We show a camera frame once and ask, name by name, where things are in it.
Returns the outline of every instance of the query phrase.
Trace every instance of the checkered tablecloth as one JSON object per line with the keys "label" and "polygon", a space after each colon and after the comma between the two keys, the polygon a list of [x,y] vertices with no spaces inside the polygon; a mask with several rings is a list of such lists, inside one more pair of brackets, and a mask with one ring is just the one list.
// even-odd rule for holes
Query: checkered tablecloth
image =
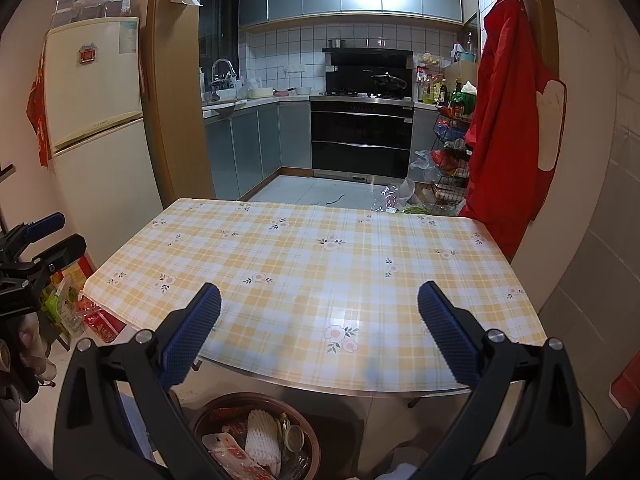
{"label": "checkered tablecloth", "polygon": [[545,340],[510,265],[467,218],[182,199],[98,269],[84,294],[154,329],[211,282],[223,303],[206,359],[309,390],[436,394],[462,386],[418,314],[427,280],[485,329]]}

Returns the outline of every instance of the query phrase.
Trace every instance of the tile backsplash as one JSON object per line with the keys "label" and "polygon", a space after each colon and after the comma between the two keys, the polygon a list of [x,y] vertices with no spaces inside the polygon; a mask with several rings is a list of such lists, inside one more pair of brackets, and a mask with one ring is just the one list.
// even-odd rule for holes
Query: tile backsplash
{"label": "tile backsplash", "polygon": [[[324,91],[327,40],[345,40],[349,47],[398,48],[414,54],[431,52],[450,58],[455,34],[434,28],[393,24],[325,24],[260,34],[240,34],[240,75],[260,77],[263,86],[278,90],[310,87]],[[302,66],[302,72],[286,72]]]}

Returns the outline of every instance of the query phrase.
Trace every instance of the sink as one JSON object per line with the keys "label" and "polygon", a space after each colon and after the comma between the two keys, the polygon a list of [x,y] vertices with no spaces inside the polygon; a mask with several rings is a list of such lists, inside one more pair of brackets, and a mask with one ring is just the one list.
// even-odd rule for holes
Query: sink
{"label": "sink", "polygon": [[236,108],[241,108],[245,104],[246,104],[246,99],[242,99],[239,101],[233,100],[233,101],[228,101],[226,103],[203,106],[202,111],[205,112],[207,110],[211,110],[212,112],[215,112],[220,116],[229,117],[236,110]]}

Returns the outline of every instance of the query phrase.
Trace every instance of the refrigerator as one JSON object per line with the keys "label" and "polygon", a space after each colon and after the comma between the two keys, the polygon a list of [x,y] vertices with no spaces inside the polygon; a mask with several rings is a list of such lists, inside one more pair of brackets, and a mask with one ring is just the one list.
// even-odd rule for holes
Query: refrigerator
{"label": "refrigerator", "polygon": [[140,102],[138,19],[51,29],[44,95],[50,169],[97,268],[162,212]]}

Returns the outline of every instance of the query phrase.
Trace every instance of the metal bolt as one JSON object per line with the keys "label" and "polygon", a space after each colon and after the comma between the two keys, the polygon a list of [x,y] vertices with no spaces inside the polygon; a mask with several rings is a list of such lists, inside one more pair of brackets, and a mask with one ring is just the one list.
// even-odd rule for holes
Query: metal bolt
{"label": "metal bolt", "polygon": [[486,333],[486,336],[489,338],[489,341],[493,343],[502,343],[506,339],[504,332],[501,332],[500,330],[496,330],[495,328],[492,328],[491,330],[489,330]]}
{"label": "metal bolt", "polygon": [[80,341],[78,341],[76,348],[79,351],[84,352],[85,350],[88,350],[89,348],[91,348],[91,344],[92,344],[92,341],[88,337],[85,337],[85,338],[82,338]]}
{"label": "metal bolt", "polygon": [[549,346],[551,346],[553,350],[562,350],[562,348],[564,348],[564,344],[557,337],[549,339]]}
{"label": "metal bolt", "polygon": [[151,330],[141,330],[140,332],[137,332],[134,337],[136,339],[136,342],[142,345],[144,343],[148,343],[149,341],[151,341],[151,338],[153,336],[154,336],[154,333],[151,332]]}

